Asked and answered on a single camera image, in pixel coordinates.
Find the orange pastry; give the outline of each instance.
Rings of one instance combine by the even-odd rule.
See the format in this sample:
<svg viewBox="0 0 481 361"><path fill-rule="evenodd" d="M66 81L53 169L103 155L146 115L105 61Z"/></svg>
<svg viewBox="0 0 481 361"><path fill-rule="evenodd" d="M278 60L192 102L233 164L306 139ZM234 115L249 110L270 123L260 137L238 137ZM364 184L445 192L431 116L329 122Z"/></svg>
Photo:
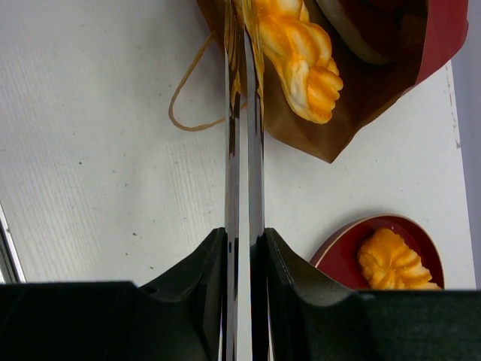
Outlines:
<svg viewBox="0 0 481 361"><path fill-rule="evenodd" d="M243 2L234 3L242 23ZM303 0L252 0L252 5L262 52L274 64L289 107L305 120L327 123L343 88L328 33L310 23Z"/></svg>
<svg viewBox="0 0 481 361"><path fill-rule="evenodd" d="M439 290L421 257L400 235L378 229L358 251L362 275L376 290Z"/></svg>

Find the brown paper bag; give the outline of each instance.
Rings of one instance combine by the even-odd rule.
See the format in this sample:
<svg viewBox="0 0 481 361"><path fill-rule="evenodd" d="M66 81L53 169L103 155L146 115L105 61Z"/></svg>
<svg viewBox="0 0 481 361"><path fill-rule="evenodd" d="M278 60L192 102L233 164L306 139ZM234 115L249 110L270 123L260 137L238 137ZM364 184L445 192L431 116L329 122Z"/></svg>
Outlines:
<svg viewBox="0 0 481 361"><path fill-rule="evenodd" d="M224 1L197 0L220 47L223 47ZM331 37L332 56L344 88L332 120L322 125L311 123L291 110L277 73L265 57L265 130L277 140L326 162L333 162L361 127L454 56L466 37L467 0L431 0L428 9L424 2L408 0L404 15L414 19L415 26L409 26L404 34L401 32L401 41L407 44L403 56L388 65L369 65L349 50L315 0L304 2L310 21L319 24Z"/></svg>

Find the twisted pastry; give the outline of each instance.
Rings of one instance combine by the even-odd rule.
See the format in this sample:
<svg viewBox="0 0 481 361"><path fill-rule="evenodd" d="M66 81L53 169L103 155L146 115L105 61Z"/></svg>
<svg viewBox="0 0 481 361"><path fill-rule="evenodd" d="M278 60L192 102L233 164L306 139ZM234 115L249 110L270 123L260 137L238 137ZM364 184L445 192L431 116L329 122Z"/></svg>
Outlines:
<svg viewBox="0 0 481 361"><path fill-rule="evenodd" d="M328 34L309 23L303 0L253 0L253 4L262 51L274 64L289 106L299 117L327 123L343 88Z"/></svg>
<svg viewBox="0 0 481 361"><path fill-rule="evenodd" d="M439 290L421 257L390 229L378 229L359 249L362 275L376 290Z"/></svg>

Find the round plate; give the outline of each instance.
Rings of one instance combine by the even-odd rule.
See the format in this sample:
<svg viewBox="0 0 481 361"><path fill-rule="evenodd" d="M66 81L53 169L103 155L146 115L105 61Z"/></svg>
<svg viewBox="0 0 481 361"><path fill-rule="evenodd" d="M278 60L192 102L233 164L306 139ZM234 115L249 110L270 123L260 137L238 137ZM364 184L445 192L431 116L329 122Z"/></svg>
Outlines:
<svg viewBox="0 0 481 361"><path fill-rule="evenodd" d="M400 235L421 256L422 265L431 272L432 282L444 288L443 268L433 241L420 225L396 215L364 218L344 226L324 242L310 262L352 290L370 288L362 277L356 255L361 243L379 228L389 228Z"/></svg>

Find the white surface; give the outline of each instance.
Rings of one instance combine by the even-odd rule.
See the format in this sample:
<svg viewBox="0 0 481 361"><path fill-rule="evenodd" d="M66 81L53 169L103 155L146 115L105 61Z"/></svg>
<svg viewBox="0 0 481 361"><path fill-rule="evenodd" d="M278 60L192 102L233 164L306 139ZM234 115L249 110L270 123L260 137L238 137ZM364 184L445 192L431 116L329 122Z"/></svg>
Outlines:
<svg viewBox="0 0 481 361"><path fill-rule="evenodd" d="M207 36L194 1L2 0L0 20L0 199L28 281L142 284L222 225L223 126L192 134L167 116ZM212 46L180 119L222 116L222 64ZM403 214L435 240L447 287L474 288L452 84L448 65L332 165L266 137L267 225L309 258L346 222ZM250 358L242 161L240 360Z"/></svg>
<svg viewBox="0 0 481 361"><path fill-rule="evenodd" d="M470 1L466 44L452 61L477 288L481 289L481 2Z"/></svg>

